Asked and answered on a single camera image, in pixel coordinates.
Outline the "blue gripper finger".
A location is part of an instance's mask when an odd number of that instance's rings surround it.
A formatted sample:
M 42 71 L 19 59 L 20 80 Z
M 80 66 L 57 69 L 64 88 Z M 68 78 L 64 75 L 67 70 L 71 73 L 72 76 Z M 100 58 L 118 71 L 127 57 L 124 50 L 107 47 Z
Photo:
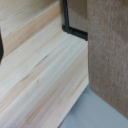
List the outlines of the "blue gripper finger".
M 3 55 L 4 55 L 3 40 L 2 40 L 1 31 L 0 31 L 0 64 L 3 58 Z

